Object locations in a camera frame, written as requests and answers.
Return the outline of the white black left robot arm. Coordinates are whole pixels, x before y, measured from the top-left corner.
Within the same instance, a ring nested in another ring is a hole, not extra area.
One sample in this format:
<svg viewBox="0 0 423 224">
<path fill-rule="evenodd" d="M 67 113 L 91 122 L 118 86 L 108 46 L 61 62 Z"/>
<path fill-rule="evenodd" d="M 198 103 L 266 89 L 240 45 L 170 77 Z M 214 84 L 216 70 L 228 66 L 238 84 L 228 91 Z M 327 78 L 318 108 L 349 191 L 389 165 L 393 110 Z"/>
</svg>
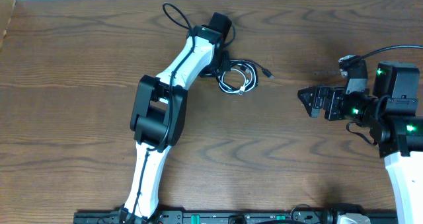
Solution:
<svg viewBox="0 0 423 224">
<path fill-rule="evenodd" d="M 158 75 L 140 79 L 130 118 L 136 164 L 130 194 L 119 210 L 121 223 L 146 223 L 155 214 L 165 160 L 184 128 L 188 89 L 197 77 L 221 72 L 231 26 L 229 17 L 214 13 L 209 24 L 188 28 L 173 62 Z"/>
</svg>

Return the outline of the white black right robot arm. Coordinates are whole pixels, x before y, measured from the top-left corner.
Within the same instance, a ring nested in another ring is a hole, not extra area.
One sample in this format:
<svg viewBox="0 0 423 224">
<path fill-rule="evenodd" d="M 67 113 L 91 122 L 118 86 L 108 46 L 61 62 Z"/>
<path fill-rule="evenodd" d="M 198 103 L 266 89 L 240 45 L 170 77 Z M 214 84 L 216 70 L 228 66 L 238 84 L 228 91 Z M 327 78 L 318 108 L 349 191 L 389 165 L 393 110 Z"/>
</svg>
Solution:
<svg viewBox="0 0 423 224">
<path fill-rule="evenodd" d="M 297 97 L 308 115 L 325 111 L 329 121 L 347 120 L 369 129 L 365 139 L 379 148 L 395 196 L 399 223 L 422 222 L 422 118 L 416 115 L 420 71 L 411 63 L 382 61 L 373 90 L 367 89 L 367 66 L 354 56 L 340 60 L 343 87 L 316 85 Z"/>
</svg>

